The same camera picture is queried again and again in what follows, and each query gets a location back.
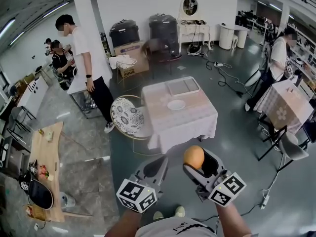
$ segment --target white plate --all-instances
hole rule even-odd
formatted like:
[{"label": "white plate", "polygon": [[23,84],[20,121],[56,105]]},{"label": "white plate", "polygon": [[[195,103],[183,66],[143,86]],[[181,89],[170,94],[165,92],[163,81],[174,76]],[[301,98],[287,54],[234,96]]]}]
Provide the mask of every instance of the white plate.
[{"label": "white plate", "polygon": [[173,100],[167,104],[167,107],[173,111],[178,111],[183,109],[186,106],[186,102],[183,100]]}]

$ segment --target white tablecloth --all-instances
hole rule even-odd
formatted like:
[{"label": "white tablecloth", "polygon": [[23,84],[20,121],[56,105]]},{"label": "white tablecloth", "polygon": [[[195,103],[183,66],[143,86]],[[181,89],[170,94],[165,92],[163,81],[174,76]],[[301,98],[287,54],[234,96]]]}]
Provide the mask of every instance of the white tablecloth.
[{"label": "white tablecloth", "polygon": [[264,112],[275,129],[287,125],[287,130],[293,134],[313,112],[312,106],[290,80],[273,84],[258,101],[254,110]]},{"label": "white tablecloth", "polygon": [[[214,138],[217,111],[203,90],[197,93],[172,96],[166,82],[143,88],[142,96],[153,126],[148,148],[161,148],[165,154],[171,147],[205,135]],[[185,108],[172,111],[167,104],[175,99],[185,101]]]}]

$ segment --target sneaker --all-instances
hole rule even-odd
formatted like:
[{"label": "sneaker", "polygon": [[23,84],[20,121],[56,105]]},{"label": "sneaker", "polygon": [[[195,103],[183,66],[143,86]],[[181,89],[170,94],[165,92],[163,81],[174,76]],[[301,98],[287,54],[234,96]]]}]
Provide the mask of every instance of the sneaker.
[{"label": "sneaker", "polygon": [[105,133],[109,133],[114,129],[114,124],[113,122],[108,122],[104,128]]},{"label": "sneaker", "polygon": [[245,110],[246,110],[246,112],[248,112],[250,110],[250,106],[247,103],[245,104]]},{"label": "sneaker", "polygon": [[155,212],[154,214],[154,221],[158,219],[163,219],[163,214],[159,211]]},{"label": "sneaker", "polygon": [[183,206],[179,206],[176,209],[175,214],[174,214],[175,217],[184,217],[185,215],[186,215],[186,211]]}]

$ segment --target round chair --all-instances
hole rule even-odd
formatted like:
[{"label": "round chair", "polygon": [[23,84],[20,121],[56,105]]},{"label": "round chair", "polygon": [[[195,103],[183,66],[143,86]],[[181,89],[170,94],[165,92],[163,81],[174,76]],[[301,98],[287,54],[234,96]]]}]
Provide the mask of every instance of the round chair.
[{"label": "round chair", "polygon": [[111,119],[115,127],[126,137],[133,140],[133,152],[143,156],[160,154],[143,154],[135,151],[135,140],[148,140],[153,134],[152,124],[145,106],[136,108],[129,100],[139,99],[134,95],[123,95],[114,100],[111,105]]}]

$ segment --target ceiling light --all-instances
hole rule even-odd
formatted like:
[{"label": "ceiling light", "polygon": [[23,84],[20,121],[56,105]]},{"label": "ceiling light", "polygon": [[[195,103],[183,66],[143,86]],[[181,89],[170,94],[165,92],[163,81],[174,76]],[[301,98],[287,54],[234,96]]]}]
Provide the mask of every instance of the ceiling light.
[{"label": "ceiling light", "polygon": [[47,17],[49,14],[53,13],[54,11],[60,9],[61,7],[65,6],[65,5],[67,5],[67,4],[69,4],[69,2],[62,4],[61,6],[57,7],[56,9],[53,9],[52,11],[50,11],[49,13],[47,13],[46,15],[44,15],[43,18],[44,18],[44,17]]},{"label": "ceiling light", "polygon": [[4,35],[4,33],[10,28],[10,26],[14,23],[15,18],[11,19],[6,26],[3,28],[3,30],[0,32],[0,38]]},{"label": "ceiling light", "polygon": [[21,33],[19,34],[19,36],[16,37],[16,38],[10,43],[10,45],[12,45],[18,38],[20,38],[22,34],[24,34],[24,32],[21,32]]},{"label": "ceiling light", "polygon": [[282,11],[280,8],[276,7],[275,5],[273,4],[270,4],[272,7],[274,7],[275,9],[279,10],[279,11]]}]

